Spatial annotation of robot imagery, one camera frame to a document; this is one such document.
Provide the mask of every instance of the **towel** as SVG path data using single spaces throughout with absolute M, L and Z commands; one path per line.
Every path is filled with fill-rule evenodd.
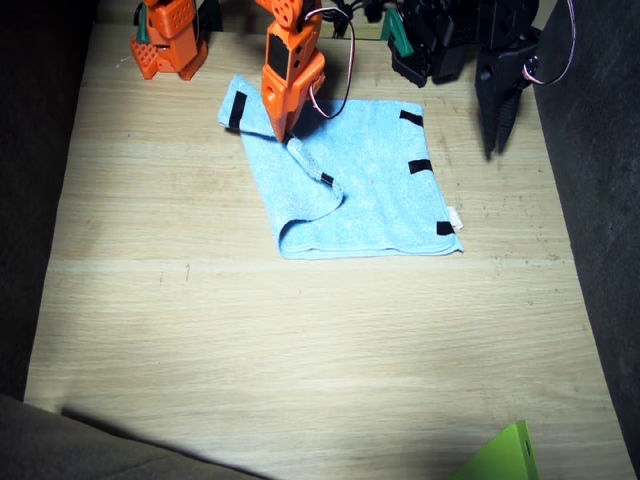
M 340 102 L 321 102 L 331 114 Z M 259 91 L 236 76 L 218 120 L 239 130 L 285 258 L 462 251 L 436 182 L 419 105 L 349 101 L 332 120 L 306 105 L 275 139 Z

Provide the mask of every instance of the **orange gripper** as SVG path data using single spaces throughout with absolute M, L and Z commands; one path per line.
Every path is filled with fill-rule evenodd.
M 147 7 L 149 44 L 131 40 L 131 51 L 142 76 L 150 80 L 158 72 L 178 73 L 191 80 L 207 58 L 207 44 L 196 39 L 193 0 L 144 0 Z
M 300 117 L 309 97 L 324 83 L 324 55 L 316 45 L 322 15 L 304 21 L 307 11 L 322 6 L 321 0 L 256 0 L 275 21 L 267 30 L 267 53 L 262 68 L 262 101 L 276 138 L 282 142 Z

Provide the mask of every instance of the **wooden surface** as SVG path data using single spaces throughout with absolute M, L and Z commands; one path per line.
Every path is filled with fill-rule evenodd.
M 233 74 L 259 85 L 264 37 L 215 35 L 184 83 L 143 81 L 132 34 L 94 28 L 29 403 L 278 479 L 444 479 L 527 419 L 543 478 L 634 478 L 531 89 L 488 163 L 473 64 L 417 89 L 360 44 L 352 98 L 424 105 L 466 252 L 286 261 L 216 120 Z
M 198 5 L 202 3 L 202 0 L 196 1 Z M 534 26 L 544 28 L 556 1 L 540 0 L 540 8 Z M 140 0 L 100 0 L 98 2 L 96 21 L 98 23 L 132 25 L 133 13 L 139 3 Z M 226 32 L 263 33 L 267 31 L 267 27 L 273 21 L 273 17 L 259 7 L 254 0 L 220 0 L 220 6 Z M 357 38 L 369 40 L 380 38 L 382 22 L 369 23 L 363 10 L 358 10 L 354 13 L 354 26 Z M 321 35 L 323 37 L 331 37 L 332 34 L 333 27 L 327 23 L 323 24 Z M 351 32 L 347 29 L 346 36 L 349 37 L 350 35 Z

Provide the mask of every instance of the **green part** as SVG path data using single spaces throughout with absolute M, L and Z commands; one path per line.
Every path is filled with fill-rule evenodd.
M 384 16 L 380 40 L 389 40 L 389 35 L 393 37 L 393 43 L 401 58 L 413 55 L 413 47 L 407 38 L 407 33 L 404 31 L 400 14 L 394 8 L 389 9 Z
M 140 9 L 140 23 L 138 23 L 136 42 L 140 45 L 149 45 L 151 43 L 149 32 L 147 32 L 147 6 L 144 3 Z
M 526 421 L 507 427 L 449 477 L 449 480 L 497 479 L 540 479 Z

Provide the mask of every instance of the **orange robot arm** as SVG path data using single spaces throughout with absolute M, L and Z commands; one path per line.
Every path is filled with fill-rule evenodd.
M 276 138 L 284 141 L 298 121 L 309 97 L 324 82 L 324 55 L 316 45 L 322 15 L 305 21 L 321 0 L 256 0 L 271 12 L 275 21 L 267 30 L 267 52 L 262 68 L 262 101 Z

